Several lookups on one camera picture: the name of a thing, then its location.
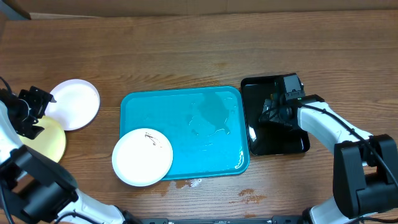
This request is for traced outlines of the yellow plate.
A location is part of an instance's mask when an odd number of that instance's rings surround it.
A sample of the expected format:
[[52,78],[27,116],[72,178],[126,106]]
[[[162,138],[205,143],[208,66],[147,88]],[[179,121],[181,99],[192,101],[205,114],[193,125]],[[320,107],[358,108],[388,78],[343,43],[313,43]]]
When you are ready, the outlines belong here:
[[48,116],[43,116],[39,119],[37,125],[44,128],[44,130],[35,139],[19,135],[20,140],[54,162],[59,162],[67,145],[63,127],[58,121]]

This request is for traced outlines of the pink white plate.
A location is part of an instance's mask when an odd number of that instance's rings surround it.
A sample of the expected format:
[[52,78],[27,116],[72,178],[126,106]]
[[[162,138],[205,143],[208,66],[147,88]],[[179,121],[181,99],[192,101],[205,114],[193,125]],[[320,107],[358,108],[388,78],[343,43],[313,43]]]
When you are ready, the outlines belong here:
[[58,121],[65,131],[74,131],[88,125],[100,108],[100,94],[88,81],[66,80],[50,94],[55,99],[49,103],[45,115]]

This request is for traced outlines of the white plate with sauce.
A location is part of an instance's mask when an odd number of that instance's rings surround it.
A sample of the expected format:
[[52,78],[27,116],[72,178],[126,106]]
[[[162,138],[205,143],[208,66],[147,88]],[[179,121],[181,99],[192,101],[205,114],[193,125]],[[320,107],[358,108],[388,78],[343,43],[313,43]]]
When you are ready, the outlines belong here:
[[173,162],[170,141],[161,132],[140,128],[128,132],[116,143],[112,153],[115,174],[124,183],[147,187],[169,172]]

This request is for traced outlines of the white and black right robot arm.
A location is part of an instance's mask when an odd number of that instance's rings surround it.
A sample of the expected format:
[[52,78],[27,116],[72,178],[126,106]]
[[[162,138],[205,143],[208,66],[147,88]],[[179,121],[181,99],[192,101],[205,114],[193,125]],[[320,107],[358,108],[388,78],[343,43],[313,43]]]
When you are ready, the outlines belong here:
[[364,223],[397,208],[397,145],[336,114],[318,95],[264,101],[260,123],[279,123],[315,136],[333,154],[333,195],[306,209],[303,223]]

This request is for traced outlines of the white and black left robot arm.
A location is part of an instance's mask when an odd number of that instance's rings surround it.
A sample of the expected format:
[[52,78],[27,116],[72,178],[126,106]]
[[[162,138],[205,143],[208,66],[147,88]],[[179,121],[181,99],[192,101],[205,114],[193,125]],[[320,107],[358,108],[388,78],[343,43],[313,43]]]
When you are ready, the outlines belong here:
[[75,178],[60,164],[25,145],[35,139],[37,125],[53,100],[36,87],[13,94],[1,89],[1,208],[9,223],[140,223],[115,205],[101,203],[79,190]]

